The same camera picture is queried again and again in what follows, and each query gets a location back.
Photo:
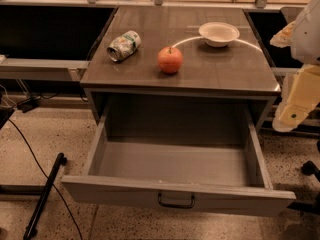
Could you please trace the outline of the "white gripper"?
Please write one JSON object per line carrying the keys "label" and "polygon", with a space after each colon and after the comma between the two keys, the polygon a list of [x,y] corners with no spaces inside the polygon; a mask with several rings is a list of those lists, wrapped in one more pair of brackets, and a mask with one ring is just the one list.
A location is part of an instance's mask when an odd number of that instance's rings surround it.
{"label": "white gripper", "polygon": [[[278,48],[290,46],[294,26],[294,21],[287,24],[271,38],[270,44]],[[290,132],[320,103],[320,66],[304,64],[296,73],[288,73],[283,80],[281,98],[272,127],[277,132]]]}

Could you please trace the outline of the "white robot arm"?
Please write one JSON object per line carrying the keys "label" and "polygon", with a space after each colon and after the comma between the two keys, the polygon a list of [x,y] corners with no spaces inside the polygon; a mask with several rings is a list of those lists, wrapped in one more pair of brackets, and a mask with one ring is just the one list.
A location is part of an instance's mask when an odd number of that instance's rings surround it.
{"label": "white robot arm", "polygon": [[282,102],[272,122],[276,131],[289,132],[320,103],[320,0],[311,0],[270,44],[290,47],[291,57],[303,63],[296,73],[285,77]]}

